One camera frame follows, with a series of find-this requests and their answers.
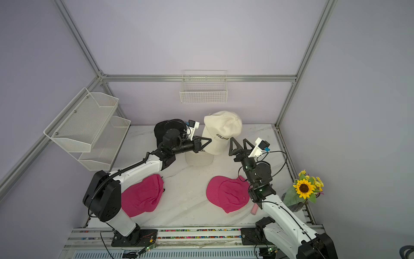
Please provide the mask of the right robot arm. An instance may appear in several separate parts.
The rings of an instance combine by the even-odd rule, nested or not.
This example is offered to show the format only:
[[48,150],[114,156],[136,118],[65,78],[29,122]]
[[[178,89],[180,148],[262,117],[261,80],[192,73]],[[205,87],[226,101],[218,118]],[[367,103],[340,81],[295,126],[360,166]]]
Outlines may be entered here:
[[234,137],[230,138],[229,156],[242,165],[250,199],[267,213],[267,217],[256,222],[255,243],[271,243],[287,259],[336,259],[333,240],[302,222],[273,189],[271,165],[258,160],[270,153],[269,146],[261,138],[254,144],[247,139],[240,144]]

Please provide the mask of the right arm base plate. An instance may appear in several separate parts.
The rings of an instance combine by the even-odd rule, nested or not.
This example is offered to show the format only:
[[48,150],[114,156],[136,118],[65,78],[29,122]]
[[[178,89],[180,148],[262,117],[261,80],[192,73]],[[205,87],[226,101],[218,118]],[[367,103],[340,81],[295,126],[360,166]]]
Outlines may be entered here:
[[264,230],[267,228],[255,227],[255,228],[241,228],[241,243],[244,246],[253,246],[253,245],[274,245],[277,244],[271,242],[265,237]]

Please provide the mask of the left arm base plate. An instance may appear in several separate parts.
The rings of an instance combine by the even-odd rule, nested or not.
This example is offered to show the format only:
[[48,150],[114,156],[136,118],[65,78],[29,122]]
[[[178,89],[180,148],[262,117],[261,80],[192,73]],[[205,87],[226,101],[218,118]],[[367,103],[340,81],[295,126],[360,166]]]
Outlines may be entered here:
[[112,247],[149,247],[154,244],[157,239],[157,229],[140,229],[133,231],[129,236],[125,237],[118,231],[114,231]]

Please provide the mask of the cream Colorado cap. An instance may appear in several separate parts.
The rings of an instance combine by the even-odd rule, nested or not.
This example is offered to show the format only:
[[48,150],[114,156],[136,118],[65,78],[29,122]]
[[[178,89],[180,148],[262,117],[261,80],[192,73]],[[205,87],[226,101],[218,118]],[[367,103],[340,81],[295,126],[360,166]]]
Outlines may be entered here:
[[242,127],[242,119],[234,112],[220,111],[205,116],[202,137],[211,139],[211,142],[204,151],[212,155],[223,154],[230,139],[241,134]]

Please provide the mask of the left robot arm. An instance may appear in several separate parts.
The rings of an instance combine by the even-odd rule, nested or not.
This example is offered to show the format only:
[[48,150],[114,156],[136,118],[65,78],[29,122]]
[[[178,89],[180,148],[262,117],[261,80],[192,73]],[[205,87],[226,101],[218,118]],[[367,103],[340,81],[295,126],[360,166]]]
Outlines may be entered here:
[[168,129],[158,148],[147,152],[138,163],[111,173],[96,172],[85,193],[83,204],[89,213],[108,224],[121,236],[138,240],[140,227],[122,209],[122,193],[143,179],[168,168],[177,154],[190,151],[197,153],[211,142],[211,138],[201,136],[182,138],[179,130]]

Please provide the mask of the plain black cap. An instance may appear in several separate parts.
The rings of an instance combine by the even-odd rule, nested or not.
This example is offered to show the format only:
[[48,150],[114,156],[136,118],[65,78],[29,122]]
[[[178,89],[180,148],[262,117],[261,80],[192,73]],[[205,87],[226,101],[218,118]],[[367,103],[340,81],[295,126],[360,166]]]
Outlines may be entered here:
[[187,139],[187,125],[181,119],[159,122],[154,127],[156,146],[176,147]]

